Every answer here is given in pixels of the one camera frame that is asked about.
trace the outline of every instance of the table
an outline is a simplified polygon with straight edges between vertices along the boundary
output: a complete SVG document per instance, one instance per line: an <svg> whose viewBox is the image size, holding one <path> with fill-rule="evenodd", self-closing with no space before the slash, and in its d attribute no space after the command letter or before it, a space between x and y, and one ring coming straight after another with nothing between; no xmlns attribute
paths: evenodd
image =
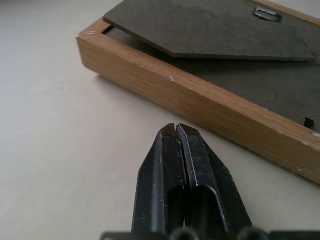
<svg viewBox="0 0 320 240"><path fill-rule="evenodd" d="M76 35L118 2L0 3L0 238L129 231L138 170L168 123L201 132L255 226L320 230L318 185L82 66Z"/></svg>

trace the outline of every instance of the white table surface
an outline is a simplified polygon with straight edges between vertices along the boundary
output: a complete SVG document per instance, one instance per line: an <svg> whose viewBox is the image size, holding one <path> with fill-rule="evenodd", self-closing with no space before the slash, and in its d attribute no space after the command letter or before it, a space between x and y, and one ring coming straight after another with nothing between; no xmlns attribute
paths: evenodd
<svg viewBox="0 0 320 240"><path fill-rule="evenodd" d="M158 130L186 123L227 165L254 225L320 230L320 188L81 64L76 35L118 1L0 1L0 239L129 231Z"/></svg>

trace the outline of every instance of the wood grain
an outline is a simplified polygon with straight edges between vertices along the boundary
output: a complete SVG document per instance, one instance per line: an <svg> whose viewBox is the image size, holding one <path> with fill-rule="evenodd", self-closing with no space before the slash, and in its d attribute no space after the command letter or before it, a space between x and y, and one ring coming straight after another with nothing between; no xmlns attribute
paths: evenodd
<svg viewBox="0 0 320 240"><path fill-rule="evenodd" d="M269 0L252 0L252 1L254 3L266 6L266 7L270 8L270 9L278 11L280 13L287 14L287 15L290 15L290 16L295 17L297 19L301 19L303 21L306 21L306 22L315 24L317 26L320 26L320 19L319 18L315 18L313 16L309 16L307 14L304 14L302 12L299 12L299 11L293 10L291 8L282 6L280 4L277 4L277 3L269 1Z"/></svg>
<svg viewBox="0 0 320 240"><path fill-rule="evenodd" d="M109 27L99 19L77 37L86 68L320 183L320 136L102 34Z"/></svg>

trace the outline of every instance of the wooden frame edge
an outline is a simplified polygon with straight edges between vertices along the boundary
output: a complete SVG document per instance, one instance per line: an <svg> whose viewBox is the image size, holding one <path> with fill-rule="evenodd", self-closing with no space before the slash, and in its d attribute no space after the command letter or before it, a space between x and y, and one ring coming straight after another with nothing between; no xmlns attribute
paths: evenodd
<svg viewBox="0 0 320 240"><path fill-rule="evenodd" d="M267 109L106 36L99 19L77 36L91 71L320 183L320 136Z"/></svg>
<svg viewBox="0 0 320 240"><path fill-rule="evenodd" d="M309 16L307 14L304 14L302 12L299 12L299 11L293 10L291 8L282 6L280 4L277 4L277 3L269 1L269 0L252 0L252 1L256 4L263 5L265 7L268 7L270 9L278 11L280 13L287 14L287 15L290 15L290 16L295 17L297 19L301 19L303 21L320 26L320 19L319 18Z"/></svg>

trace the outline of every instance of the wooden picture frame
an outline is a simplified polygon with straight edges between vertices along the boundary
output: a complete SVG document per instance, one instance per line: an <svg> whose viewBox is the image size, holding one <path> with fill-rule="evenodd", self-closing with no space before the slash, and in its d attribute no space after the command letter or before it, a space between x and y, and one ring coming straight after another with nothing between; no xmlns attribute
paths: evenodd
<svg viewBox="0 0 320 240"><path fill-rule="evenodd" d="M320 135L105 35L102 18L77 43L83 65L144 98L320 183Z"/></svg>

